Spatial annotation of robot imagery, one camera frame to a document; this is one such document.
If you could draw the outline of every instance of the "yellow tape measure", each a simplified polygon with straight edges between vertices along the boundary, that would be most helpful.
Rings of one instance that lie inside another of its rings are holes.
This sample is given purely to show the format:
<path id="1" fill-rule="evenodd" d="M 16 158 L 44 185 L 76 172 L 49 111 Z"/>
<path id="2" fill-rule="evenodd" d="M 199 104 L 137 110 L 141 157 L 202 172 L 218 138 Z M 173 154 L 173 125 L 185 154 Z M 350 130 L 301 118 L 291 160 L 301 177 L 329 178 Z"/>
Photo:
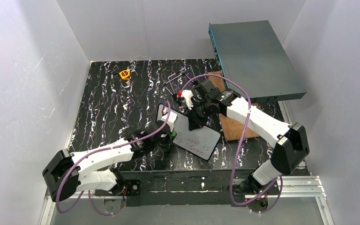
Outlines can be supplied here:
<path id="1" fill-rule="evenodd" d="M 129 70 L 122 70 L 119 72 L 119 76 L 122 78 L 122 80 L 127 80 L 130 77 L 130 71 Z"/>

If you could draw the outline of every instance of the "white wall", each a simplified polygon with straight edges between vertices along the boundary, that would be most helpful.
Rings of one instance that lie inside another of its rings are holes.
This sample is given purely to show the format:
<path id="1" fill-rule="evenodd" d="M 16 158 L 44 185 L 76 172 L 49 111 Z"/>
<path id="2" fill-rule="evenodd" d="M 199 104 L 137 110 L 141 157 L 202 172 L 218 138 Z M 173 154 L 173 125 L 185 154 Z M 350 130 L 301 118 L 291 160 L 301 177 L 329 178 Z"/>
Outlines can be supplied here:
<path id="1" fill-rule="evenodd" d="M 38 223 L 89 66 L 56 1 L 0 1 L 0 225 Z"/>
<path id="2" fill-rule="evenodd" d="M 89 60 L 213 58 L 209 23 L 269 20 L 283 41 L 305 0 L 57 0 Z"/>
<path id="3" fill-rule="evenodd" d="M 307 0 L 286 40 L 307 88 L 288 101 L 336 224 L 360 224 L 360 0 Z"/>

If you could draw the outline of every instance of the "marble tabletop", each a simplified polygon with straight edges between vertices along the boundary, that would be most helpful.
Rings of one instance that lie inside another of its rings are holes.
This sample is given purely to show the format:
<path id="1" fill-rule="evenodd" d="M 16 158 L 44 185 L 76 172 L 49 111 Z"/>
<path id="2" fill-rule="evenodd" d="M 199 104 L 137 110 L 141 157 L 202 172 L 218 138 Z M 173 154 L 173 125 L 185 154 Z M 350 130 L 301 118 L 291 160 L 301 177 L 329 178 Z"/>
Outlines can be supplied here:
<path id="1" fill-rule="evenodd" d="M 126 135 L 145 129 L 156 119 L 157 106 L 169 100 L 164 90 L 167 77 L 180 69 L 192 66 L 195 75 L 219 71 L 215 59 L 196 60 L 146 60 L 93 62 L 83 92 L 70 152 L 86 151 L 107 145 Z M 129 69 L 131 78 L 121 80 L 118 72 Z M 187 78 L 176 81 L 174 88 L 180 90 Z M 175 110 L 181 111 L 172 104 Z M 283 121 L 277 102 L 260 104 L 268 115 Z M 217 116 L 208 124 L 221 131 Z M 121 171 L 152 170 L 221 170 L 233 167 L 238 141 L 227 142 L 222 137 L 208 161 L 173 145 L 170 151 L 155 149 L 143 158 L 113 165 Z M 237 168 L 255 169 L 267 160 L 272 148 L 262 138 L 245 139 L 242 143 Z"/>

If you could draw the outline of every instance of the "whiteboard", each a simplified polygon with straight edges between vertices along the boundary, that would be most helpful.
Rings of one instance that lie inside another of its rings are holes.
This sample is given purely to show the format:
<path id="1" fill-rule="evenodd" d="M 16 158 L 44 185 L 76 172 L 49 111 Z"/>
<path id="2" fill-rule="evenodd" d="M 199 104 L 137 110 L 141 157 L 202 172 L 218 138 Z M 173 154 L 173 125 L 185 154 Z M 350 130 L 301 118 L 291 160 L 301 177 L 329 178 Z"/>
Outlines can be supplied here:
<path id="1" fill-rule="evenodd" d="M 163 105 L 160 104 L 158 106 L 157 121 L 161 120 L 162 108 Z M 207 126 L 189 131 L 187 116 L 174 111 L 173 109 L 172 112 L 177 114 L 177 120 L 174 123 L 174 131 L 177 135 L 174 138 L 173 143 L 200 158 L 209 160 L 220 139 L 220 133 Z"/>

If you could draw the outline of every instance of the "brown wooden board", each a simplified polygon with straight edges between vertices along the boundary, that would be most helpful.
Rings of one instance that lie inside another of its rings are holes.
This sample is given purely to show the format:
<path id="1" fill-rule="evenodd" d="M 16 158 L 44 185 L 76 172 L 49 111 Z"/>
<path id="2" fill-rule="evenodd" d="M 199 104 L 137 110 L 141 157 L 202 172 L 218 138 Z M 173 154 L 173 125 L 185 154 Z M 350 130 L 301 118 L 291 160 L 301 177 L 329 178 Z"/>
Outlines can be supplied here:
<path id="1" fill-rule="evenodd" d="M 220 72 L 210 72 L 210 74 L 221 75 Z M 209 79 L 212 81 L 213 85 L 217 87 L 220 91 L 225 90 L 222 79 L 214 76 L 209 76 Z M 222 114 L 219 114 L 219 118 L 220 118 L 221 127 L 223 128 L 224 138 L 227 141 L 239 140 L 241 138 L 244 124 L 236 120 L 230 119 L 226 116 L 223 116 Z M 247 128 L 244 138 L 250 138 L 250 137 L 259 137 L 259 135 L 253 130 Z"/>

